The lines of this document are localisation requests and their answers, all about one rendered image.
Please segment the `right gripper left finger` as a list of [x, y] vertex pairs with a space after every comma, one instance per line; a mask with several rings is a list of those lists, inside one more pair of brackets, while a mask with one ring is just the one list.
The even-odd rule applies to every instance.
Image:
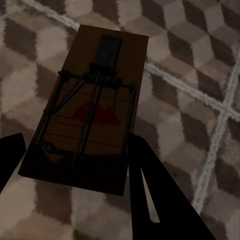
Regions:
[[26, 151], [22, 133], [0, 138], [0, 193]]

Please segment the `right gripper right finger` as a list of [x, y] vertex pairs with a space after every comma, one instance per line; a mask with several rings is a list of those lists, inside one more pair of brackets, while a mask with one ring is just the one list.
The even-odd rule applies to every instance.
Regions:
[[[133, 240], [216, 240], [146, 140], [128, 134]], [[150, 219], [142, 172], [160, 223]]]

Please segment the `mousetrap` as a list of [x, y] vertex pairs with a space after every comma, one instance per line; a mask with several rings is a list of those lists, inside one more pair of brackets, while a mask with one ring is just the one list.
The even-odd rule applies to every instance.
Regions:
[[80, 25], [20, 176], [124, 195], [148, 41]]

